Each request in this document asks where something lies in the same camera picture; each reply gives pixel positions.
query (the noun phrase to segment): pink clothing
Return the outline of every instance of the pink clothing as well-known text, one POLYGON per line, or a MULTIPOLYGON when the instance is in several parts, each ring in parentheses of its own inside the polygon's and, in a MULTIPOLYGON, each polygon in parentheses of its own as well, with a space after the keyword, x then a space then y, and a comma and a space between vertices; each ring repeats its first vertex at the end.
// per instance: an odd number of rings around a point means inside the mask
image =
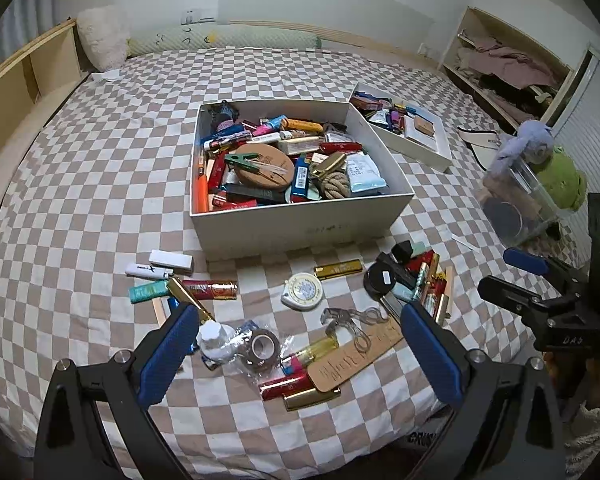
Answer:
POLYGON ((511 86, 523 89, 530 85, 555 86, 551 69, 541 61, 502 46, 493 38, 473 39, 476 50, 469 57, 469 68, 482 74, 493 74, 511 86))

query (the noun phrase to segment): brown and white checkered blanket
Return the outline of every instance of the brown and white checkered blanket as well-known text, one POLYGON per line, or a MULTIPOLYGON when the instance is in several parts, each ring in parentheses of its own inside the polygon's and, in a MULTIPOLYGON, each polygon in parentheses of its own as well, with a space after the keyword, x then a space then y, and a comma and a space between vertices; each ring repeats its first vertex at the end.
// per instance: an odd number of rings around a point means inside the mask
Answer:
MULTIPOLYGON (((150 303, 129 303, 136 283, 124 275, 128 262, 146 262, 155 248, 192 254, 197 278, 238 280, 236 301, 209 302, 218 321, 238 326, 253 318, 302 346, 322 334, 321 309, 284 307, 285 279, 337 260, 368 265, 396 240, 422 240, 442 266, 455 265, 449 326, 466 348, 507 361, 526 341, 520 318, 480 300, 478 280, 493 273, 551 292, 502 260, 504 248, 472 195, 482 171, 455 131, 496 124, 449 81, 351 54, 249 48, 151 54, 130 60, 121 74, 77 89, 20 164, 0 210, 0 426, 23 452, 34 445, 56 361, 103 362, 156 327, 150 303), (345 100, 359 81, 439 114, 454 158, 450 171, 395 155, 416 196, 385 238, 207 265, 186 213, 192 134, 182 133, 182 124, 196 121, 201 102, 345 100)), ((573 247, 558 250, 568 256, 573 247)), ((360 274, 324 288, 323 306, 373 304, 360 274)), ((224 368, 209 372, 198 355, 186 358, 184 373, 150 408, 193 475, 295 479, 331 470, 411 431, 435 402, 404 342, 343 384, 340 398, 293 413, 281 399, 262 402, 242 375, 224 368)), ((125 473, 137 476, 106 406, 102 415, 125 473)))

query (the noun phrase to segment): curtain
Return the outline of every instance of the curtain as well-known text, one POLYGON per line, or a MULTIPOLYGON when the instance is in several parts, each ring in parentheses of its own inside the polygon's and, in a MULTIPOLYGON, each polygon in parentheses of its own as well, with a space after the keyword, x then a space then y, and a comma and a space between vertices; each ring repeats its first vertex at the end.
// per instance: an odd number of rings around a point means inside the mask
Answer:
MULTIPOLYGON (((576 168, 587 174, 587 192, 600 192, 600 60, 595 54, 571 98, 572 104, 554 127, 555 143, 563 146, 576 168)), ((578 255, 584 258, 576 266, 583 265, 591 254, 588 209, 585 201, 577 213, 565 220, 575 236, 578 255)))
POLYGON ((13 0, 0 18, 0 63, 11 54, 55 27, 58 0, 13 0))

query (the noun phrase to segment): cardboard tray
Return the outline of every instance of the cardboard tray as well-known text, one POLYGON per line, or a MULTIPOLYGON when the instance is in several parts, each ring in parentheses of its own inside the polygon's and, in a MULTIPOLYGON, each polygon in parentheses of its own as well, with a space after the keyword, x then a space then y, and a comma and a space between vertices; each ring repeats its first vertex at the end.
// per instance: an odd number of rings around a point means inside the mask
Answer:
POLYGON ((394 134, 393 132, 381 128, 380 126, 375 126, 370 123, 368 124, 382 139, 382 142, 384 142, 384 144, 388 148, 391 148, 396 152, 403 153, 406 156, 414 158, 415 160, 426 164, 430 168, 441 171, 443 173, 446 170, 446 168, 448 168, 451 165, 451 149, 449 148, 449 141, 446 138, 446 130, 440 117, 438 117, 435 114, 432 114, 426 108, 421 107, 417 103, 407 101, 392 94, 388 94, 387 92, 383 92, 378 88, 364 83, 358 83, 353 89, 351 96, 353 96, 354 92, 367 92, 375 97, 391 99, 391 101, 394 104, 409 105, 411 107, 416 108, 416 110, 418 111, 418 115, 420 115, 427 121, 433 123, 434 138, 436 139, 436 145, 438 147, 438 150, 436 152, 430 150, 429 148, 423 146, 418 142, 415 142, 414 140, 406 139, 403 136, 399 136, 397 134, 394 134))
MULTIPOLYGON (((349 103, 294 99, 232 101, 240 118, 262 117, 334 121, 360 142, 378 166, 389 192, 382 196, 320 200, 257 208, 196 213, 196 186, 190 193, 189 214, 208 260, 280 252, 383 236, 412 199, 414 192, 392 154, 365 118, 349 103)), ((210 131, 209 105, 198 112, 191 157, 192 184, 197 175, 200 139, 210 131)))

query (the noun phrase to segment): teal lighter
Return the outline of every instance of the teal lighter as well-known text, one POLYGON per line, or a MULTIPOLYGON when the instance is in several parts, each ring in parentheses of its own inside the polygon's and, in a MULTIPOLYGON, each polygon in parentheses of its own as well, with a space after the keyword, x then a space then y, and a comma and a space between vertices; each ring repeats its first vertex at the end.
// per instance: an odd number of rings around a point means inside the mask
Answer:
POLYGON ((167 282, 153 282, 146 285, 133 286, 129 289, 129 299, 131 303, 140 303, 141 301, 168 296, 167 282))

